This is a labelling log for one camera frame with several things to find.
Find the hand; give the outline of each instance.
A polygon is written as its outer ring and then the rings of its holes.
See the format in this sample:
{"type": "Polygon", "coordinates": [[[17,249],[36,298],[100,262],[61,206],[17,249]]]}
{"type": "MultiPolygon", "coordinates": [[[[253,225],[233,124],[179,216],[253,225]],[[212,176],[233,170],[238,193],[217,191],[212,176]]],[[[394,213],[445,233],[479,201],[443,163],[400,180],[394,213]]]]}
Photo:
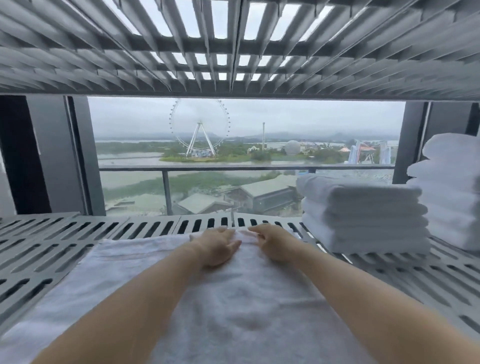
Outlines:
{"type": "Polygon", "coordinates": [[[301,241],[278,225],[261,224],[250,226],[250,231],[258,233],[258,246],[270,259],[289,262],[295,248],[301,241]]]}
{"type": "Polygon", "coordinates": [[[203,267],[216,267],[229,260],[240,247],[241,241],[230,241],[235,230],[220,227],[207,229],[192,244],[203,267]]]}

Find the white dome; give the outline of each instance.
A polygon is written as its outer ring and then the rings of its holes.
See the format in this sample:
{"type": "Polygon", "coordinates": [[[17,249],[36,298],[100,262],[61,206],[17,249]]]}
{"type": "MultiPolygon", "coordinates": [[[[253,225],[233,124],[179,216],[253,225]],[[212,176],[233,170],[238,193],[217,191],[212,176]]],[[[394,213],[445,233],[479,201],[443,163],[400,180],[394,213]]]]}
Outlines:
{"type": "Polygon", "coordinates": [[[300,153],[300,142],[297,142],[296,140],[290,140],[287,144],[285,144],[285,152],[288,156],[293,156],[300,153]]]}

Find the overcast sky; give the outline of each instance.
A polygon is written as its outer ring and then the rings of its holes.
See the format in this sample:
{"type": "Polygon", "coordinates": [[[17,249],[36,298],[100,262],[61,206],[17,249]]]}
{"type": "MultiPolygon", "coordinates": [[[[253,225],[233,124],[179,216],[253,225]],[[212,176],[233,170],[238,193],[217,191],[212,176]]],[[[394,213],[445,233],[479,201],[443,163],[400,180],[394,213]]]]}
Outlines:
{"type": "MultiPolygon", "coordinates": [[[[96,139],[170,131],[193,132],[202,121],[207,132],[222,135],[227,119],[213,99],[182,99],[170,130],[169,114],[176,99],[153,97],[89,97],[96,139]]],[[[367,132],[400,135],[404,102],[225,99],[230,136],[265,131],[329,135],[367,132]]]]}

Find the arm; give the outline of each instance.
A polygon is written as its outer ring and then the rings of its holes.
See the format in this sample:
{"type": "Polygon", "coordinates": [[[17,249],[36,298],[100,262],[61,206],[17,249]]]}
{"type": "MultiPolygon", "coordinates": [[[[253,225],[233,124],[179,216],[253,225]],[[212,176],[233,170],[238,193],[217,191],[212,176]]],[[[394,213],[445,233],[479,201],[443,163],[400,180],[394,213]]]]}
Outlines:
{"type": "Polygon", "coordinates": [[[207,230],[113,292],[46,347],[33,364],[145,363],[192,274],[227,261],[234,230],[207,230]]]}
{"type": "Polygon", "coordinates": [[[276,225],[258,225],[259,246],[290,262],[324,295],[379,363],[474,363],[480,346],[441,316],[370,274],[303,243],[276,225]]]}

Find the ferris wheel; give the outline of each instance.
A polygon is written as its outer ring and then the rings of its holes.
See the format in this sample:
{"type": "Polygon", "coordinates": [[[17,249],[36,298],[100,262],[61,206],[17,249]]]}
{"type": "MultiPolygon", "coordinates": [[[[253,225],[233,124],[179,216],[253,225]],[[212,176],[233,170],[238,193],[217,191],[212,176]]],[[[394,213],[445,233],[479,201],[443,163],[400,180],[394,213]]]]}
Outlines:
{"type": "Polygon", "coordinates": [[[178,98],[170,110],[169,126],[175,139],[187,147],[185,156],[201,155],[205,151],[210,151],[214,156],[215,148],[228,138],[230,116],[221,100],[178,98]],[[185,134],[191,130],[193,135],[190,139],[185,134]],[[207,147],[195,146],[199,132],[204,134],[207,147]],[[214,143],[211,142],[211,137],[215,138],[214,143]]]}

